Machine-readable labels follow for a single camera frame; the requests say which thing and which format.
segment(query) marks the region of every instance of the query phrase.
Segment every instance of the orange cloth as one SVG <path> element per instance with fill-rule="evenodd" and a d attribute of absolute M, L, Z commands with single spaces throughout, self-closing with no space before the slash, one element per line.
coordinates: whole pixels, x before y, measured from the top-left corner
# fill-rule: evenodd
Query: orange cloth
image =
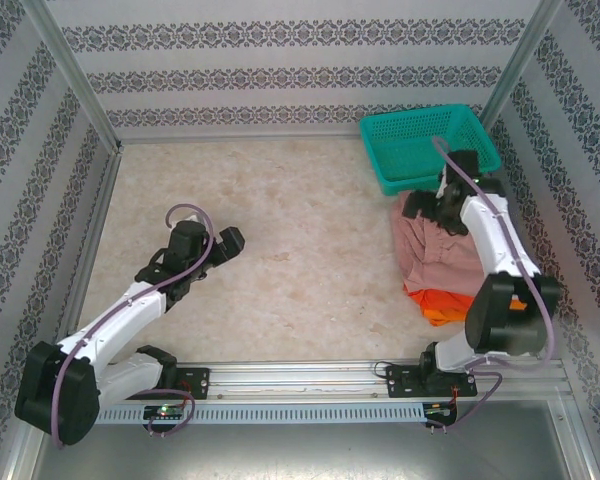
<path fill-rule="evenodd" d="M 404 291 L 420 305 L 422 315 L 429 319 L 434 327 L 449 322 L 464 322 L 474 297 L 459 293 L 445 292 L 432 288 L 409 292 L 406 285 Z M 524 310 L 525 304 L 520 300 L 511 300 L 512 310 Z"/>

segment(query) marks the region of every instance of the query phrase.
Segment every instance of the pink cloth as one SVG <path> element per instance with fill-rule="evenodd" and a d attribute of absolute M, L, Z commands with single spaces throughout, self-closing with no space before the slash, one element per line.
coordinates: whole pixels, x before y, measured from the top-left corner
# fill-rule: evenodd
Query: pink cloth
<path fill-rule="evenodd" d="M 398 265 L 409 292 L 443 290 L 475 296 L 484 281 L 471 234 L 449 235 L 421 216 L 402 216 L 410 192 L 402 192 L 391 209 L 391 229 Z"/>

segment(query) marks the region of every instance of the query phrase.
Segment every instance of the enclosure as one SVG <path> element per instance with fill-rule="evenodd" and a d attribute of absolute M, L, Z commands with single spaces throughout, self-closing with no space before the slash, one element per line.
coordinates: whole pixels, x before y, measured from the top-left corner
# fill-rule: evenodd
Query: enclosure
<path fill-rule="evenodd" d="M 208 415 L 395 407 L 375 362 L 417 359 L 463 324 L 434 327 L 405 295 L 395 197 L 378 184 L 359 122 L 446 104 L 479 116 L 517 232 L 562 289 L 551 367 L 503 372 L 484 417 L 450 435 L 455 456 L 444 437 L 427 450 L 428 435 L 388 417 L 367 427 L 201 419 L 176 450 L 101 419 L 84 446 L 61 452 L 15 419 L 27 352 L 120 298 L 166 245 L 164 215 L 182 202 L 217 230 L 240 228 L 245 250 L 117 358 L 151 344 L 210 366 Z M 508 454 L 496 454 L 490 439 L 505 431 L 497 448 Z M 467 435 L 491 451 L 486 464 L 467 460 Z M 520 446 L 523 436 L 536 443 Z M 251 450 L 238 455 L 246 437 Z M 397 461 L 400 442 L 411 456 Z M 221 444 L 233 452 L 226 470 Z M 146 461 L 154 449 L 159 467 Z M 202 453 L 184 458 L 189 449 Z M 600 478 L 600 0 L 0 0 L 0 478 L 72 468 L 77 478 L 242 478 L 233 465 L 277 478 L 274 464 L 280 478 Z"/>

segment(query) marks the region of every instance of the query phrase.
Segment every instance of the black mounting bracket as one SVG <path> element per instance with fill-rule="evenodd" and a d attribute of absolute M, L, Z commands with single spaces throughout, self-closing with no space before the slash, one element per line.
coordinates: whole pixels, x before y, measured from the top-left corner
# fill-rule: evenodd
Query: black mounting bracket
<path fill-rule="evenodd" d="M 206 400 L 209 393 L 210 378 L 211 370 L 208 368 L 178 367 L 171 388 L 189 392 L 196 400 Z M 183 400 L 183 397 L 181 395 L 147 394 L 133 396 L 129 400 Z"/>
<path fill-rule="evenodd" d="M 478 395 L 473 375 L 436 368 L 435 345 L 422 352 L 418 365 L 388 364 L 385 378 L 389 398 L 451 398 L 454 391 L 458 397 Z"/>

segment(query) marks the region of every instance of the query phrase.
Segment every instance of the cable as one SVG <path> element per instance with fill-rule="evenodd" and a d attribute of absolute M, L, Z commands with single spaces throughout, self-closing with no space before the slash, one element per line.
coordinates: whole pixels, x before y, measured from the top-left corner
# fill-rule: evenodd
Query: cable
<path fill-rule="evenodd" d="M 513 256 L 513 259 L 518 267 L 518 270 L 520 271 L 522 278 L 524 279 L 525 283 L 529 287 L 529 291 L 531 292 L 531 295 L 533 296 L 534 300 L 536 301 L 536 304 L 538 305 L 538 309 L 540 310 L 540 314 L 542 315 L 542 320 L 544 321 L 544 325 L 547 330 L 546 352 L 545 352 L 544 358 L 542 359 L 542 362 L 540 362 L 536 365 L 533 365 L 531 367 L 519 367 L 517 365 L 513 365 L 511 362 L 508 362 L 507 360 L 497 358 L 497 357 L 488 358 L 486 356 L 479 358 L 478 360 L 474 360 L 473 362 L 469 362 L 467 365 L 465 365 L 465 370 L 474 376 L 495 376 L 497 378 L 497 380 L 496 380 L 496 383 L 494 384 L 494 386 L 487 393 L 484 394 L 484 396 L 480 399 L 480 401 L 478 401 L 478 403 L 476 403 L 462 417 L 460 417 L 458 420 L 456 420 L 452 426 L 448 427 L 448 428 L 452 428 L 452 427 L 455 428 L 455 427 L 457 427 L 457 425 L 464 422 L 467 418 L 473 416 L 476 413 L 476 411 L 482 405 L 484 405 L 484 403 L 495 393 L 495 391 L 498 389 L 498 387 L 500 387 L 500 385 L 502 384 L 503 377 L 502 377 L 501 373 L 499 373 L 499 372 L 475 372 L 474 371 L 475 367 L 477 367 L 478 365 L 485 364 L 489 360 L 492 360 L 493 362 L 498 363 L 499 365 L 503 365 L 505 367 L 511 368 L 513 370 L 518 370 L 518 371 L 532 372 L 532 371 L 536 371 L 536 370 L 545 368 L 546 366 L 549 365 L 549 362 L 551 361 L 551 357 L 553 356 L 553 352 L 555 349 L 555 334 L 553 331 L 553 325 L 551 323 L 551 315 L 549 315 L 547 306 L 544 304 L 544 301 L 542 300 L 542 295 L 540 295 L 538 288 L 533 283 L 533 280 L 531 280 L 531 276 L 529 275 L 529 272 L 527 272 L 526 268 L 524 267 L 524 264 L 522 263 L 522 258 L 520 257 L 520 253 L 518 252 L 518 249 L 515 246 L 511 232 L 509 232 L 509 227 L 507 226 L 506 222 L 504 221 L 502 214 L 498 211 L 498 209 L 493 204 L 493 202 L 489 199 L 487 194 L 484 193 L 484 191 L 478 185 L 476 185 L 476 183 L 471 179 L 471 177 L 469 177 L 469 175 L 467 175 L 465 173 L 465 171 L 462 170 L 449 157 L 449 155 L 447 155 L 447 151 L 450 150 L 450 147 L 449 147 L 449 144 L 446 142 L 446 140 L 441 137 L 433 137 L 432 142 L 433 142 L 433 146 L 436 148 L 438 153 L 440 153 L 440 155 L 442 155 L 442 157 L 445 159 L 447 164 L 465 182 L 467 182 L 467 184 L 478 194 L 478 196 L 482 199 L 482 201 L 484 201 L 485 205 L 489 208 L 489 210 L 491 210 L 491 212 L 497 219 L 498 225 L 500 226 L 500 228 L 502 230 L 502 234 L 504 235 L 505 241 L 507 242 L 507 246 L 511 250 L 511 255 Z"/>
<path fill-rule="evenodd" d="M 191 385 L 189 385 L 187 382 L 185 382 L 184 380 L 182 380 L 180 382 L 180 385 L 182 385 L 185 388 L 186 392 L 191 393 Z M 185 399 L 180 404 L 180 408 L 184 408 L 186 405 L 187 405 L 187 397 L 185 397 Z"/>
<path fill-rule="evenodd" d="M 75 347 L 73 347 L 73 349 L 71 350 L 69 355 L 67 355 L 67 358 L 65 358 L 64 362 L 62 363 L 62 366 L 60 367 L 60 371 L 58 372 L 58 377 L 56 379 L 55 386 L 53 387 L 53 397 L 51 399 L 51 438 L 53 440 L 54 445 L 59 449 L 64 447 L 62 441 L 60 440 L 60 433 L 59 433 L 59 426 L 58 426 L 58 409 L 60 406 L 60 391 L 62 390 L 62 382 L 64 381 L 64 377 L 67 373 L 67 369 L 69 368 L 69 364 L 73 361 L 73 359 L 76 357 L 78 352 L 87 345 L 87 340 L 91 339 L 91 337 L 93 337 L 93 335 L 105 323 L 107 323 L 107 321 L 109 321 L 111 319 L 111 317 L 113 317 L 116 313 L 120 312 L 124 308 L 130 307 L 133 304 L 133 302 L 135 302 L 136 300 L 144 297 L 145 295 L 147 295 L 151 292 L 155 292 L 156 290 L 159 290 L 162 287 L 166 287 L 167 285 L 177 282 L 181 278 L 184 278 L 187 275 L 196 271 L 198 268 L 200 268 L 200 266 L 204 263 L 204 261 L 207 259 L 207 257 L 211 253 L 211 248 L 213 247 L 213 224 L 211 222 L 211 218 L 209 217 L 209 215 L 207 215 L 207 213 L 204 210 L 202 210 L 200 207 L 197 207 L 197 206 L 189 204 L 189 203 L 179 203 L 179 204 L 171 207 L 169 209 L 169 211 L 167 212 L 167 214 L 165 215 L 165 223 L 167 224 L 167 227 L 171 228 L 171 221 L 170 221 L 171 214 L 178 208 L 190 208 L 193 211 L 195 211 L 196 213 L 200 214 L 200 216 L 202 217 L 202 220 L 207 228 L 207 231 L 209 233 L 209 240 L 207 241 L 207 248 L 203 252 L 202 256 L 198 259 L 198 261 L 195 262 L 191 267 L 186 269 L 184 272 L 179 273 L 178 275 L 175 275 L 171 278 L 168 278 L 167 280 L 164 280 L 163 282 L 160 282 L 156 285 L 152 285 L 151 287 L 148 287 L 148 288 L 142 290 L 141 292 L 135 294 L 134 296 L 132 296 L 129 299 L 129 301 L 126 301 L 126 302 L 122 301 L 118 305 L 113 307 L 109 312 L 107 312 L 105 315 L 103 315 L 102 318 L 93 327 L 91 327 L 89 329 L 89 331 L 87 331 L 87 333 L 84 334 L 82 339 L 78 343 L 76 343 Z"/>
<path fill-rule="evenodd" d="M 451 405 L 451 411 L 453 412 L 458 411 L 458 387 L 453 386 L 451 387 L 451 401 L 449 402 L 449 405 Z"/>
<path fill-rule="evenodd" d="M 396 365 L 395 363 L 391 363 L 391 362 L 386 362 L 384 360 L 381 360 L 379 362 L 376 362 L 376 364 L 373 366 L 373 374 L 378 377 L 381 378 L 383 380 L 388 380 L 386 375 L 380 375 L 378 373 L 378 365 L 380 365 L 381 363 L 385 364 L 385 365 L 389 365 L 390 367 L 399 367 L 400 365 Z"/>
<path fill-rule="evenodd" d="M 157 388 L 157 389 L 154 389 L 154 390 L 143 390 L 140 393 L 136 393 L 136 395 L 154 395 L 156 393 L 161 394 L 161 395 L 182 395 L 184 397 L 184 401 L 185 402 L 187 400 L 189 400 L 191 402 L 191 411 L 187 414 L 186 418 L 182 422 L 178 423 L 175 427 L 173 427 L 171 430 L 169 430 L 167 432 L 156 432 L 155 430 L 153 430 L 151 428 L 152 425 L 153 425 L 153 422 L 158 417 L 151 417 L 149 419 L 149 424 L 147 425 L 147 430 L 149 431 L 149 435 L 153 437 L 154 434 L 157 434 L 158 436 L 160 436 L 160 438 L 164 438 L 164 437 L 168 437 L 170 435 L 173 435 L 174 433 L 176 433 L 179 430 L 183 429 L 185 427 L 185 425 L 187 425 L 191 421 L 191 419 L 193 418 L 193 414 L 195 412 L 195 409 L 196 409 L 196 401 L 193 398 L 193 395 L 191 395 L 191 392 L 185 392 L 183 390 L 174 390 L 174 389 L 171 389 L 171 388 Z"/>

